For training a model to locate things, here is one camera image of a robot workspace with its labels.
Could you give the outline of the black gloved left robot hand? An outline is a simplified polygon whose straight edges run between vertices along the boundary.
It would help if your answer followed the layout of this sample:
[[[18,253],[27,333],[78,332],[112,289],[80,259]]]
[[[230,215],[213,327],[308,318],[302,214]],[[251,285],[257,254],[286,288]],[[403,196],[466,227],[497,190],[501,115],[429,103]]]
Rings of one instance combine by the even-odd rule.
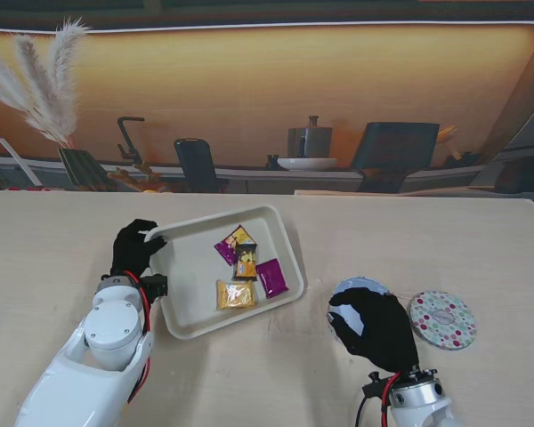
[[[166,245],[162,237],[145,240],[146,233],[157,226],[154,221],[135,219],[118,232],[112,248],[111,276],[129,271],[139,277],[149,267],[150,257]]]

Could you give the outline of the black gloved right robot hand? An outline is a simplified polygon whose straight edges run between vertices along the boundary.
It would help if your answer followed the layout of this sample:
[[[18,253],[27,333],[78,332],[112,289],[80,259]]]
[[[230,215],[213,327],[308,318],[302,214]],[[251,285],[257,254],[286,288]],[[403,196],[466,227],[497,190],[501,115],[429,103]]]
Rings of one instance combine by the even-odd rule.
[[[352,307],[363,325],[357,333],[342,315],[331,315],[330,325],[350,354],[391,373],[409,372],[419,365],[408,314],[394,295],[350,288],[334,294],[329,304]]]

